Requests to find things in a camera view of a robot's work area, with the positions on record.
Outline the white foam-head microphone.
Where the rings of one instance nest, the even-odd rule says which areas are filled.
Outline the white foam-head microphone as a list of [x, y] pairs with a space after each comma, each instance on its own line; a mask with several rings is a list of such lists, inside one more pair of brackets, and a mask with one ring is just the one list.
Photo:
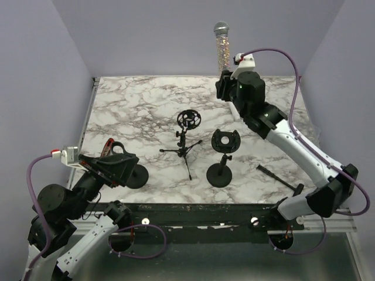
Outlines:
[[240, 114], [238, 113], [236, 107], [234, 106], [233, 103], [229, 103], [229, 106], [230, 106], [230, 109], [231, 109], [231, 113], [233, 114], [233, 117], [236, 121], [240, 120], [241, 117], [240, 117]]

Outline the black round-base shock-mount stand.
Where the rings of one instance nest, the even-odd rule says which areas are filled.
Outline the black round-base shock-mount stand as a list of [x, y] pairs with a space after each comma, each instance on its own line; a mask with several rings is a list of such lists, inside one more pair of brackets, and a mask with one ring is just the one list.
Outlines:
[[224, 132], [219, 129], [215, 130], [211, 139], [212, 148], [222, 153], [220, 163], [212, 164], [207, 172], [207, 181], [217, 188], [223, 188], [230, 184], [232, 180], [231, 169], [227, 166], [227, 161], [232, 159], [232, 153], [236, 152], [241, 145], [240, 134], [234, 130]]

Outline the black tripod microphone stand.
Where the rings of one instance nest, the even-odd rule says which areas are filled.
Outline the black tripod microphone stand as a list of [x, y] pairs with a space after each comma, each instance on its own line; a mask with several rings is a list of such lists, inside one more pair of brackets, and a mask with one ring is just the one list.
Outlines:
[[196, 110], [186, 109], [178, 114], [176, 121], [181, 128], [180, 132], [176, 131], [176, 137], [179, 138], [179, 142], [177, 143], [179, 149], [160, 149], [159, 151], [162, 153], [175, 152], [179, 158], [183, 158], [187, 167], [189, 180], [192, 180], [187, 161], [187, 154], [194, 146], [201, 144], [202, 140], [199, 140], [190, 146], [186, 146], [186, 133], [187, 131], [196, 129], [200, 125], [202, 117]]

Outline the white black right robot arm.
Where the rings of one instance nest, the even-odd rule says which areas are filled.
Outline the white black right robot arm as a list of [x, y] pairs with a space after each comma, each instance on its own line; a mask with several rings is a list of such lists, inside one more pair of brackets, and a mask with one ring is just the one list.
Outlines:
[[309, 176], [316, 189], [277, 202], [270, 224], [283, 229], [302, 215], [329, 218], [352, 195], [358, 169], [342, 165], [317, 148], [275, 105], [265, 100], [265, 82], [254, 71], [224, 70], [216, 82], [217, 98], [232, 102], [246, 126], [285, 152]]

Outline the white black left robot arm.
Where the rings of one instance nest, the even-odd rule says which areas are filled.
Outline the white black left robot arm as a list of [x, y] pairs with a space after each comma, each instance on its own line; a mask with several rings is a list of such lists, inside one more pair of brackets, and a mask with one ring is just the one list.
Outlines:
[[[58, 184], [45, 186], [36, 194], [32, 184], [34, 165], [48, 158], [58, 158], [65, 165], [78, 165], [84, 174], [67, 189]], [[26, 182], [33, 210], [37, 213], [28, 235], [28, 259], [23, 280], [72, 280], [75, 270], [94, 247], [115, 231], [131, 226], [131, 213], [119, 201], [110, 202], [92, 230], [64, 256], [62, 250], [76, 231], [72, 223], [80, 219], [102, 186], [125, 186], [138, 163], [133, 153], [123, 151], [104, 157], [69, 156], [67, 150], [53, 150], [33, 160], [26, 172]]]

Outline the copper body mesh microphone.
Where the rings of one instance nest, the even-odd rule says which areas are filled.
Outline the copper body mesh microphone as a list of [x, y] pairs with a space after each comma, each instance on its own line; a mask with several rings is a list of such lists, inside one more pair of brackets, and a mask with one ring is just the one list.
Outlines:
[[223, 70], [230, 69], [229, 26], [226, 22], [220, 21], [215, 24], [213, 31], [216, 37], [219, 74], [221, 74]]

